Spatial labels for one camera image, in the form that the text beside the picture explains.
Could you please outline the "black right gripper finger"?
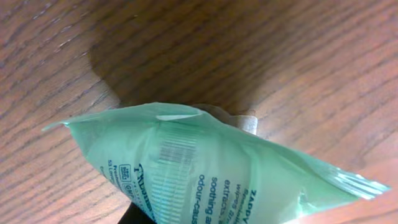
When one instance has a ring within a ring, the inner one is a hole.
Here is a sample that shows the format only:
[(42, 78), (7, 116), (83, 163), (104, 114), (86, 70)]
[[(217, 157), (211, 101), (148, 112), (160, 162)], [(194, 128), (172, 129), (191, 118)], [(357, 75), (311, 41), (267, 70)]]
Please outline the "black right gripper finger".
[(138, 206), (131, 203), (118, 224), (155, 224)]

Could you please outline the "teal wipes packet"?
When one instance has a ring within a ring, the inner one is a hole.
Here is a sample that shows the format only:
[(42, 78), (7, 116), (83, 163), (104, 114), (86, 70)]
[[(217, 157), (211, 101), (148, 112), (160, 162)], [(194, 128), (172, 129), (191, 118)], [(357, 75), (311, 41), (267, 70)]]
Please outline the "teal wipes packet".
[(66, 119), (85, 159), (156, 223), (285, 223), (388, 186), (170, 103)]

